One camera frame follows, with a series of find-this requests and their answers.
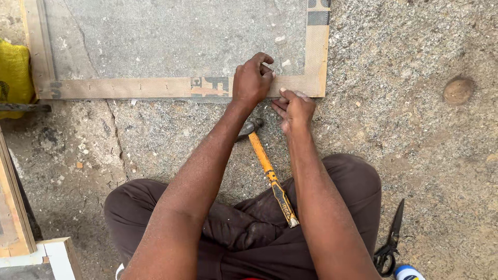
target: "hammer head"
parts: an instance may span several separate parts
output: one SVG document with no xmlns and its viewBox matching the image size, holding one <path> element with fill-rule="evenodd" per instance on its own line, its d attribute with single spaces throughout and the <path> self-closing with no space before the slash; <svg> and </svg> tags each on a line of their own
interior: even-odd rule
<svg viewBox="0 0 498 280">
<path fill-rule="evenodd" d="M 242 127 L 241 132 L 239 133 L 239 136 L 237 136 L 236 142 L 246 138 L 247 136 L 249 136 L 249 134 L 251 134 L 253 132 L 257 132 L 257 130 L 260 127 L 262 127 L 263 125 L 264 125 L 264 121 L 262 118 L 257 118 L 254 120 L 254 122 L 247 121 L 244 124 L 244 126 Z"/>
</svg>

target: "scissors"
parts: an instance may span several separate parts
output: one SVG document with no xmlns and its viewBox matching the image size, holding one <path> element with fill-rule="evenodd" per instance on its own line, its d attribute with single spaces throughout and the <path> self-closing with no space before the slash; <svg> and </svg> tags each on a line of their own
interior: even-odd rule
<svg viewBox="0 0 498 280">
<path fill-rule="evenodd" d="M 396 266 L 396 259 L 394 258 L 394 253 L 399 255 L 398 249 L 398 240 L 399 240 L 399 229 L 401 228 L 401 220 L 403 219 L 403 208 L 404 208 L 404 198 L 401 200 L 401 203 L 398 206 L 398 211 L 396 212 L 396 216 L 394 217 L 394 221 L 391 225 L 391 231 L 389 233 L 389 237 L 387 238 L 387 244 L 382 246 L 374 255 L 373 255 L 373 264 L 377 269 L 378 273 L 382 277 L 391 276 L 394 271 L 394 267 Z M 390 259 L 389 269 L 384 272 L 384 264 Z"/>
</svg>

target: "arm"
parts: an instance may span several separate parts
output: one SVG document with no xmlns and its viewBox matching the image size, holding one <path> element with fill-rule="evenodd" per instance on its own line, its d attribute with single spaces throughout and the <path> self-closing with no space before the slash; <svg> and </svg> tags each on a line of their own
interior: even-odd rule
<svg viewBox="0 0 498 280">
<path fill-rule="evenodd" d="M 123 280 L 196 278 L 202 225 L 220 189 L 235 140 L 275 77 L 263 62 L 271 64 L 273 59 L 258 53 L 237 67 L 232 102 L 164 191 Z"/>
<path fill-rule="evenodd" d="M 321 279 L 378 279 L 340 193 L 318 157 L 310 131 L 315 103 L 281 89 L 272 103 L 283 118 L 296 184 L 299 220 Z"/>
</svg>

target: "yellow hammer handle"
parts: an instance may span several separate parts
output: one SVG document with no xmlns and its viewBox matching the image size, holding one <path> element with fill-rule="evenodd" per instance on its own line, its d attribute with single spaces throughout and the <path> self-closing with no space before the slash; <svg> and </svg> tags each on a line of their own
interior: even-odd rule
<svg viewBox="0 0 498 280">
<path fill-rule="evenodd" d="M 293 228 L 299 225 L 299 221 L 294 214 L 294 210 L 292 210 L 292 205 L 290 205 L 289 199 L 287 198 L 287 195 L 285 195 L 285 191 L 282 189 L 282 186 L 278 182 L 275 171 L 273 171 L 273 166 L 271 166 L 270 160 L 268 159 L 268 156 L 266 156 L 266 152 L 264 152 L 261 141 L 259 141 L 259 137 L 255 132 L 253 132 L 249 134 L 249 139 L 252 147 L 254 148 L 254 152 L 256 152 L 256 155 L 259 158 L 259 162 L 261 162 L 261 165 L 263 166 L 264 173 L 270 181 L 273 194 L 275 195 L 275 198 L 277 199 L 278 204 L 282 209 L 285 219 L 289 223 L 289 227 Z"/>
</svg>

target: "hand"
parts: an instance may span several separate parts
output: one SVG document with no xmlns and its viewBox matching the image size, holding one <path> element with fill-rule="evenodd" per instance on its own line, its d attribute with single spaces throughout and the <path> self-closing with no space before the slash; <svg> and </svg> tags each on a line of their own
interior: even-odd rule
<svg viewBox="0 0 498 280">
<path fill-rule="evenodd" d="M 272 64 L 273 58 L 259 52 L 244 65 L 237 66 L 232 97 L 234 104 L 251 106 L 252 110 L 266 97 L 276 74 L 263 62 Z"/>
<path fill-rule="evenodd" d="M 309 97 L 298 97 L 294 92 L 280 89 L 282 98 L 273 100 L 271 107 L 282 117 L 282 130 L 288 136 L 293 129 L 309 128 L 316 104 Z"/>
</svg>

